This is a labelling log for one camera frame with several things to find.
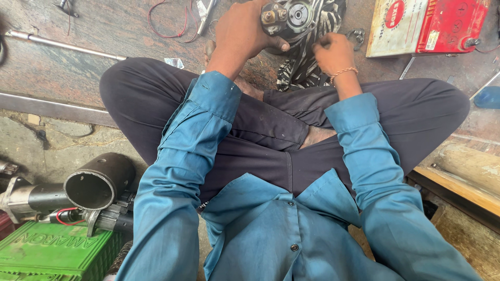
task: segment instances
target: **blue plastic object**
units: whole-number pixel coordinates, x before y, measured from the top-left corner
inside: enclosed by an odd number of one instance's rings
[[[483,109],[500,109],[500,87],[485,87],[475,96],[474,103]]]

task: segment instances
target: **dark trousers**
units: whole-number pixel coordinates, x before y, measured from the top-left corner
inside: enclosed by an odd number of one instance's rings
[[[128,58],[102,76],[100,94],[111,117],[147,164],[157,158],[162,130],[199,75],[152,58]],[[469,99],[441,80],[419,78],[361,85],[377,99],[380,124],[408,174],[465,120]],[[219,144],[200,186],[208,202],[230,181],[253,174],[298,196],[334,168],[354,196],[337,136],[299,149],[309,125],[332,128],[323,110],[339,101],[333,86],[280,92],[264,101],[242,95],[232,130]]]

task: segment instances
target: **copper bracelet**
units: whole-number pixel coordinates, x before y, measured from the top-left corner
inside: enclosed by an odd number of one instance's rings
[[[344,72],[348,72],[348,71],[354,71],[354,73],[356,73],[356,76],[360,73],[358,71],[358,69],[356,67],[348,67],[346,69],[343,69],[335,74],[333,74],[331,77],[330,77],[330,85],[333,85],[334,84],[334,78],[337,77],[339,74],[341,73],[344,73]]]

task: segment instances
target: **teal work shirt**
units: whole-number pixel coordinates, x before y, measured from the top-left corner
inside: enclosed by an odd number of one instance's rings
[[[165,126],[156,162],[140,181],[134,244],[117,280],[196,280],[199,186],[231,130],[241,95],[216,71],[193,80]],[[244,174],[201,214],[213,247],[204,264],[206,279],[481,280],[425,217],[419,192],[402,183],[399,156],[379,123],[375,97],[357,95],[324,112],[344,149],[355,201],[334,169],[297,198]],[[363,228],[376,262],[348,233],[349,224]]]

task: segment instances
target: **man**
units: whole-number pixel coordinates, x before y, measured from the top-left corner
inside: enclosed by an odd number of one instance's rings
[[[360,86],[352,45],[333,33],[314,53],[335,87],[251,89],[238,78],[245,62],[289,48],[262,31],[265,3],[220,18],[197,80],[146,58],[103,75],[104,104],[151,165],[117,280],[195,280],[201,204],[208,280],[480,280],[402,183],[465,119],[468,99],[432,79]],[[376,262],[349,224],[363,228]]]

